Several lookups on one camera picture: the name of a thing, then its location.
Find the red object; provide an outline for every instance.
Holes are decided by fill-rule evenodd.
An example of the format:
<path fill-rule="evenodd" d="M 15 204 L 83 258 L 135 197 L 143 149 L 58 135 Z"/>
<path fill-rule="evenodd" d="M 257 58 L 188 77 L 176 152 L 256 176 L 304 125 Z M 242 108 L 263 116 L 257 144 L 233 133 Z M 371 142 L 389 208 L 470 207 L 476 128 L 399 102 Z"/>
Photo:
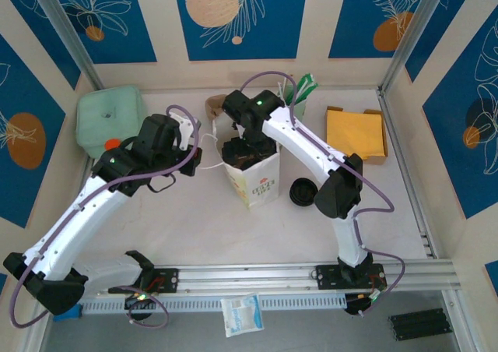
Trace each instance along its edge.
<path fill-rule="evenodd" d="M 106 144 L 104 145 L 104 148 L 106 149 L 106 151 L 108 150 L 112 150 L 113 148 L 118 148 L 119 145 L 121 144 L 121 140 L 119 139 L 109 139 Z"/>

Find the green cushion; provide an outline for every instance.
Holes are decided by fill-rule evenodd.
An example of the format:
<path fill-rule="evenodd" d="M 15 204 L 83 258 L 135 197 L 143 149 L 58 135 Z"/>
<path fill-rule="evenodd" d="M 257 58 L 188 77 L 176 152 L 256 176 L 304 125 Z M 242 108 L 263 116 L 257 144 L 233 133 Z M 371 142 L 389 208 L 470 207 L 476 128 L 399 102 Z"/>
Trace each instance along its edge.
<path fill-rule="evenodd" d="M 109 139 L 136 136 L 146 117 L 139 89 L 121 86 L 88 93 L 78 102 L 76 140 L 94 159 Z"/>

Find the yellow sponge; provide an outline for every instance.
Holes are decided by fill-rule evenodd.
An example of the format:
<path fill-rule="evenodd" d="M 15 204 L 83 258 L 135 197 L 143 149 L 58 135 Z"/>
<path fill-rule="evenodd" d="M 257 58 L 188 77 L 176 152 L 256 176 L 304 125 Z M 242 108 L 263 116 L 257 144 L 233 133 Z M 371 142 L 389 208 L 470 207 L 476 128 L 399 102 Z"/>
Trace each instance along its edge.
<path fill-rule="evenodd" d="M 327 143 L 350 156 L 358 154 L 363 160 L 371 156 L 383 157 L 382 116 L 327 109 Z"/>

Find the popcorn bag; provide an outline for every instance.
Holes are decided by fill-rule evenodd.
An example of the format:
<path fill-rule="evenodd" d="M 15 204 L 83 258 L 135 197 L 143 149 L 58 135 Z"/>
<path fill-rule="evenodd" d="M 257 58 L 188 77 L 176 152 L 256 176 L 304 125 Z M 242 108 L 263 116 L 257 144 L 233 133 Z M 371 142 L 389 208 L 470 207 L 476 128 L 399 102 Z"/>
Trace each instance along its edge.
<path fill-rule="evenodd" d="M 224 100 L 225 95 L 217 95 L 205 102 L 206 114 L 212 120 L 212 134 L 218 139 L 216 149 L 220 157 L 223 144 L 239 136 L 239 132 L 233 129 L 233 121 L 221 110 Z M 262 206 L 279 197 L 279 146 L 276 149 L 276 153 L 243 171 L 227 163 L 223 165 L 235 191 L 247 208 Z"/>

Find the white cable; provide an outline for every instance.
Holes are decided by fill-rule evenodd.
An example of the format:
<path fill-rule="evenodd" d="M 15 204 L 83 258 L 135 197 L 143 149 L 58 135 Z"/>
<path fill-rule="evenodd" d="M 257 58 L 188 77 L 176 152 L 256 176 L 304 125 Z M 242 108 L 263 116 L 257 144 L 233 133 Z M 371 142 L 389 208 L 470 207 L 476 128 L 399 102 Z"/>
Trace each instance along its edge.
<path fill-rule="evenodd" d="M 216 138 L 213 134 L 205 133 L 201 137 L 201 142 L 200 142 L 199 146 L 201 146 L 202 140 L 204 139 L 205 136 L 210 136 L 211 138 L 213 138 L 215 141 L 215 144 L 218 142 L 218 138 Z M 203 171 L 207 171 L 209 169 L 214 169 L 215 167 L 220 167 L 223 164 L 225 164 L 225 163 L 222 161 L 221 163 L 216 164 L 216 165 L 212 165 L 211 167 L 198 167 L 198 169 L 203 170 Z"/>

